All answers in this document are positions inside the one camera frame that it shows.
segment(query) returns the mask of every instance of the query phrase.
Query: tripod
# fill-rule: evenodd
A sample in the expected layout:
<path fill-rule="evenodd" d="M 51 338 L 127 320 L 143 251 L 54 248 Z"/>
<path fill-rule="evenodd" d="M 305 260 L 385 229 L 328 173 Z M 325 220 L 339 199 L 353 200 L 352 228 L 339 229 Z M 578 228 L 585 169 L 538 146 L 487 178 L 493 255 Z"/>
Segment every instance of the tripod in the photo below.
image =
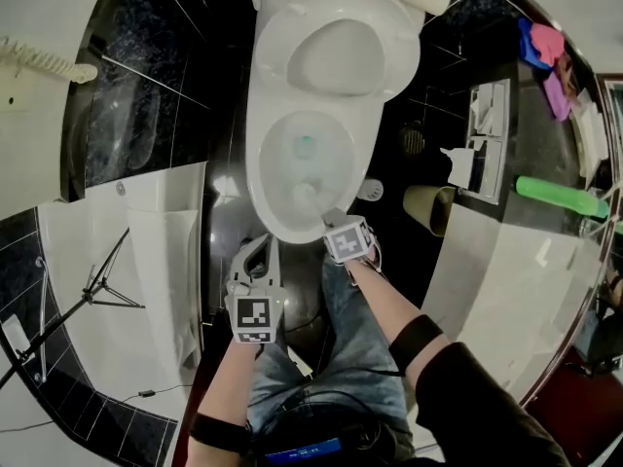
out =
<path fill-rule="evenodd" d="M 113 266 L 115 265 L 115 261 L 117 260 L 117 256 L 119 255 L 119 251 L 124 244 L 124 240 L 129 234 L 129 228 L 124 232 L 121 238 L 115 244 L 110 254 L 107 256 L 106 260 L 100 267 L 97 274 L 92 278 L 91 282 L 88 283 L 88 286 L 83 289 L 82 297 L 80 301 L 74 304 L 64 315 L 60 316 L 57 320 L 50 324 L 50 326 L 37 335 L 33 340 L 30 346 L 25 351 L 20 351 L 18 353 L 18 358 L 14 359 L 14 362 L 9 369 L 9 371 L 0 378 L 0 389 L 4 387 L 4 385 L 9 381 L 9 379 L 14 375 L 15 372 L 18 371 L 18 368 L 24 365 L 31 354 L 33 354 L 41 345 L 58 329 L 61 325 L 63 325 L 76 311 L 78 311 L 84 305 L 106 305 L 106 306 L 118 306 L 118 307 L 132 307 L 132 308 L 144 308 L 145 305 L 140 305 L 135 301 L 131 300 L 127 296 L 124 296 L 122 293 L 116 291 L 112 287 L 108 285 L 108 277 L 112 271 Z M 104 291 L 119 299 L 120 303 L 110 303 L 107 301 L 97 301 L 94 296 L 100 292 Z"/>

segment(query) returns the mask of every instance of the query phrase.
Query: jeans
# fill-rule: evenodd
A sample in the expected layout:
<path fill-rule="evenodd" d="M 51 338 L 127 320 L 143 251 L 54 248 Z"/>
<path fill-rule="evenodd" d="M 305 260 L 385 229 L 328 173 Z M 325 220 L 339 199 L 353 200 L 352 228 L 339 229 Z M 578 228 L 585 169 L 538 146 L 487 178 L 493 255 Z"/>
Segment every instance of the jeans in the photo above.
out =
<path fill-rule="evenodd" d="M 288 404 L 296 402 L 295 396 L 300 396 L 300 403 L 333 403 L 361 410 L 353 397 L 392 429 L 402 451 L 400 456 L 410 458 L 412 437 L 402 379 L 369 372 L 397 371 L 377 320 L 359 288 L 351 285 L 346 270 L 328 257 L 322 265 L 322 290 L 336 334 L 329 364 L 307 382 L 288 357 L 284 344 L 266 344 L 255 362 L 247 412 L 253 434 L 273 418 L 286 400 Z"/>

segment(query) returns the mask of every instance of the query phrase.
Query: bathtub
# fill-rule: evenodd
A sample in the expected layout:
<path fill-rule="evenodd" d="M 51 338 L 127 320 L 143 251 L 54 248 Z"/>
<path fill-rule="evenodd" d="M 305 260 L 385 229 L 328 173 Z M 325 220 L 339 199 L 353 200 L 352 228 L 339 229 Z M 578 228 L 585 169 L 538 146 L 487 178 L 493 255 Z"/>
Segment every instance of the bathtub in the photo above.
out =
<path fill-rule="evenodd" d="M 205 163 L 87 189 L 71 204 L 39 206 L 42 245 L 61 312 L 130 227 L 109 285 L 145 309 L 85 305 L 66 328 L 93 387 L 125 400 L 191 384 L 200 358 L 200 238 Z M 119 300 L 100 291 L 97 300 Z M 190 387 L 131 403 L 180 418 Z"/>

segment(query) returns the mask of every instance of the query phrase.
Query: pink cloth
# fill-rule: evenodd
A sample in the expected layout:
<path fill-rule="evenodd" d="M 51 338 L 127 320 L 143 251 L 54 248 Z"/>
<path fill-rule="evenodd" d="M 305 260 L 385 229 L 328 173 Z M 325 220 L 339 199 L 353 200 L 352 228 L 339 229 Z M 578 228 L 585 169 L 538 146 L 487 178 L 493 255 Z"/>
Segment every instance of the pink cloth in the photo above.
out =
<path fill-rule="evenodd" d="M 565 51 L 565 37 L 553 27 L 533 24 L 530 30 L 532 45 L 540 52 L 539 60 L 553 66 Z"/>
<path fill-rule="evenodd" d="M 554 116 L 556 116 L 558 121 L 563 122 L 571 111 L 571 103 L 565 97 L 563 84 L 558 79 L 558 76 L 556 76 L 556 73 L 552 72 L 549 78 L 543 83 L 543 86 L 545 87 L 547 100 L 549 101 Z"/>

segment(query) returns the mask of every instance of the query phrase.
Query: black armband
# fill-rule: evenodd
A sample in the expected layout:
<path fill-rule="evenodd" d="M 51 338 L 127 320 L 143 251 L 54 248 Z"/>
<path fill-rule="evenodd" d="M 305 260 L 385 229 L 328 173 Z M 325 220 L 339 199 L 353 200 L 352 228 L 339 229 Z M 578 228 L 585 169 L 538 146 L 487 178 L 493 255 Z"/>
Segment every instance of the black armband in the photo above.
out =
<path fill-rule="evenodd" d="M 249 450 L 250 434 L 246 427 L 201 413 L 193 418 L 189 433 L 192 438 L 209 447 L 240 454 L 246 454 Z"/>
<path fill-rule="evenodd" d="M 414 358 L 441 334 L 441 329 L 426 315 L 411 320 L 389 347 L 398 370 L 406 371 Z"/>

